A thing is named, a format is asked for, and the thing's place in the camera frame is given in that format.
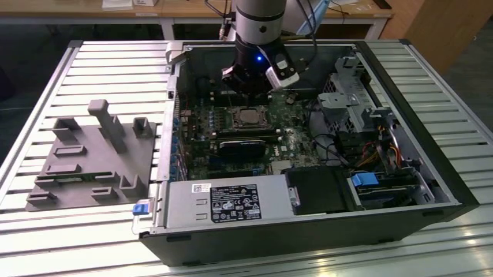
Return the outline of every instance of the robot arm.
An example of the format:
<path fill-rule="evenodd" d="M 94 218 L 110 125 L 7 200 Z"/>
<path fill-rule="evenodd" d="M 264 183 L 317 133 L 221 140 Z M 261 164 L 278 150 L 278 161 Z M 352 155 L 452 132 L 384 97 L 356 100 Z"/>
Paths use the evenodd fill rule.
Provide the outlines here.
<path fill-rule="evenodd" d="M 233 5 L 235 60 L 223 70 L 223 82 L 254 97 L 294 84 L 306 64 L 293 61 L 281 41 L 286 0 L 235 0 Z"/>

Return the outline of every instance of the barcode sticker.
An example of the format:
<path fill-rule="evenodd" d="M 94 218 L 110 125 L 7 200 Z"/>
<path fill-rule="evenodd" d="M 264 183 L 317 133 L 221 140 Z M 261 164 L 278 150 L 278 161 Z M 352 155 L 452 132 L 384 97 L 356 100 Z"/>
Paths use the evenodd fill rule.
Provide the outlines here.
<path fill-rule="evenodd" d="M 210 192 L 210 184 L 194 184 L 193 192 Z"/>

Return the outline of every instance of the floor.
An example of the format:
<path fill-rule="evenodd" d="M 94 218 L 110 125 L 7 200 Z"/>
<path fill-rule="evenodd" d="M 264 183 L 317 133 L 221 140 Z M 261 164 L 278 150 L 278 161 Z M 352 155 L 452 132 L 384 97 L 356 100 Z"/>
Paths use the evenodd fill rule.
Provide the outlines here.
<path fill-rule="evenodd" d="M 54 34 L 46 26 L 0 28 L 0 68 L 16 92 L 0 101 L 0 162 L 4 160 L 32 107 L 56 68 L 71 40 L 161 39 L 159 26 L 91 25 L 59 26 Z M 178 38 L 190 38 L 189 27 L 175 30 Z M 493 20 L 459 58 L 445 80 L 463 97 L 487 126 L 493 129 Z M 0 99 L 8 93 L 0 72 Z"/>

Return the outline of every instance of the gray post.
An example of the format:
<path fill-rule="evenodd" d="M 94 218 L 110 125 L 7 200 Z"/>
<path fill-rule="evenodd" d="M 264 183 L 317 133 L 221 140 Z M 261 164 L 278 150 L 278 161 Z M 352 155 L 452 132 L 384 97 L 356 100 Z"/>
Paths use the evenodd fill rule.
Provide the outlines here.
<path fill-rule="evenodd" d="M 127 146 L 125 145 L 119 128 L 115 126 L 109 114 L 109 102 L 105 99 L 91 100 L 87 111 L 90 112 L 90 115 L 98 118 L 99 124 L 105 130 L 105 134 L 109 136 L 117 153 L 125 153 L 127 151 Z"/>

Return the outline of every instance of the table leg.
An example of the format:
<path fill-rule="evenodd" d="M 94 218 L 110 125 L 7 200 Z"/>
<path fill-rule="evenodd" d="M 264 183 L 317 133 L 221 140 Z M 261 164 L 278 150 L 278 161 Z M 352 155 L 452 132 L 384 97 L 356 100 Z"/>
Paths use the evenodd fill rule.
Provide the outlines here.
<path fill-rule="evenodd" d="M 369 32 L 366 33 L 365 39 L 378 39 L 380 35 L 382 34 L 384 27 L 386 24 L 388 18 L 376 18 L 374 23 L 369 29 Z"/>
<path fill-rule="evenodd" d="M 173 31 L 174 19 L 163 18 L 159 21 L 162 25 L 165 40 L 174 40 L 175 39 L 175 33 Z"/>

